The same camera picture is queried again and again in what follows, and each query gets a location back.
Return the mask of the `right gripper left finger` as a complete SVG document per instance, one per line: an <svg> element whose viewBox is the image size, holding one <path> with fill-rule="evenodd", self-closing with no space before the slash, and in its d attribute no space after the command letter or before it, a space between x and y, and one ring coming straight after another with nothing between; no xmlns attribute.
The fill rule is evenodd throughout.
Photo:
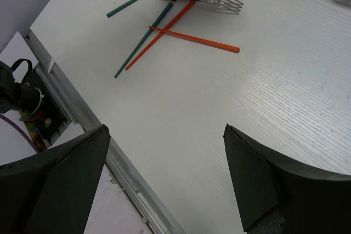
<svg viewBox="0 0 351 234"><path fill-rule="evenodd" d="M83 135L1 166L1 233L84 233L109 144Z"/></svg>

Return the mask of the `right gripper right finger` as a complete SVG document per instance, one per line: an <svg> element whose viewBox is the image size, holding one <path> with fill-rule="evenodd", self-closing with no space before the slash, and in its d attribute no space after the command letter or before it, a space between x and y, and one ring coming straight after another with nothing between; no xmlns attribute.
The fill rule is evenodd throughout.
<svg viewBox="0 0 351 234"><path fill-rule="evenodd" d="M225 153L246 233L350 233L350 176L297 161L225 127Z"/></svg>

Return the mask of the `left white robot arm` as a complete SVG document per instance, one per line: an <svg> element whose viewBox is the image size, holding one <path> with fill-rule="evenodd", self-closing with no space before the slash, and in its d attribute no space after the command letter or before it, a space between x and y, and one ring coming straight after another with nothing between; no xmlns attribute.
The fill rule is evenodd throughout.
<svg viewBox="0 0 351 234"><path fill-rule="evenodd" d="M130 0L116 9L107 13L107 17L111 17L118 12L127 8L137 0ZM27 72L20 83L15 81L13 72L26 62ZM25 79L33 71L33 64L28 59L18 59L11 66L1 62L1 113L7 113L10 110L16 112L24 112L30 115L35 114L42 105L44 95L38 88L31 88L25 85Z"/></svg>

